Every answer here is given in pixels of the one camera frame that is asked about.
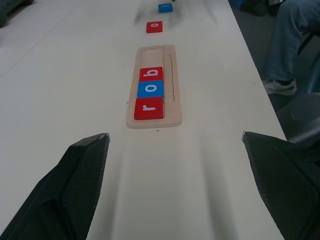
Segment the table surface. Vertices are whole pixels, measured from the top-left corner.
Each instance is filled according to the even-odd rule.
[[[227,0],[38,0],[0,29],[0,233],[69,145],[110,133],[88,240],[282,240],[243,131],[284,139]],[[165,32],[146,34],[162,19]],[[174,44],[182,125],[126,127],[138,48]]]

